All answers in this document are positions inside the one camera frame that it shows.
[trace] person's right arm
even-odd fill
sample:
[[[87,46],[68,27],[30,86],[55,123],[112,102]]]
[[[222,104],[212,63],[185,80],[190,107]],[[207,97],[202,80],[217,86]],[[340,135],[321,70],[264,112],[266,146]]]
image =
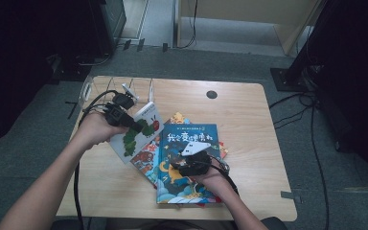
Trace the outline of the person's right arm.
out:
[[[213,162],[215,166],[219,166],[217,160],[214,159]],[[267,229],[216,169],[210,168],[205,175],[195,176],[195,180],[222,199],[240,230]]]

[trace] white book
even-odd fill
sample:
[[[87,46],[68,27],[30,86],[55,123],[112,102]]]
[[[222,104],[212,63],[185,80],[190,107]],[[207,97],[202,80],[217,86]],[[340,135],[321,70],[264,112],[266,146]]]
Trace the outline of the white book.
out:
[[[151,142],[164,128],[163,120],[154,103],[147,103],[134,116],[133,120],[144,128],[137,132],[130,128],[127,133],[117,134],[110,139],[109,145],[126,164],[146,144]]]

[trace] white triangular label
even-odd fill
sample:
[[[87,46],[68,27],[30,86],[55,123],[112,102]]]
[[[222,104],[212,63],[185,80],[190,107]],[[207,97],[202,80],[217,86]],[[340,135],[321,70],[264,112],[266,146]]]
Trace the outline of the white triangular label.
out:
[[[202,150],[206,150],[211,146],[209,143],[204,142],[190,142],[187,147],[181,152],[181,155],[188,156],[194,155]]]

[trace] hand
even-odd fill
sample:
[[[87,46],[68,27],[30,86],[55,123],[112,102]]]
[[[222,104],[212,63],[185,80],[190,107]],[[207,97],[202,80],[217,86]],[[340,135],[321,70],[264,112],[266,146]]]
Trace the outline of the hand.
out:
[[[127,131],[125,126],[110,126],[102,113],[94,111],[85,117],[73,139],[81,140],[89,150],[94,145],[109,141],[113,135]]]
[[[219,162],[215,158],[212,159],[212,164],[219,168]],[[209,191],[217,196],[221,196],[221,193],[226,193],[227,191],[233,191],[232,186],[226,178],[212,167],[210,167],[206,174],[193,176],[193,179],[205,185]]]

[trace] person's left arm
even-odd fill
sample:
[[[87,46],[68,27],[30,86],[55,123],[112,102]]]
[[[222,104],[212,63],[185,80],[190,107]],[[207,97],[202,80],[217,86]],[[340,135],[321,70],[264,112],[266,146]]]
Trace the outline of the person's left arm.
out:
[[[85,151],[126,131],[125,127],[108,125],[100,113],[86,116],[55,162],[13,204],[2,219],[0,229],[50,229],[74,169]]]

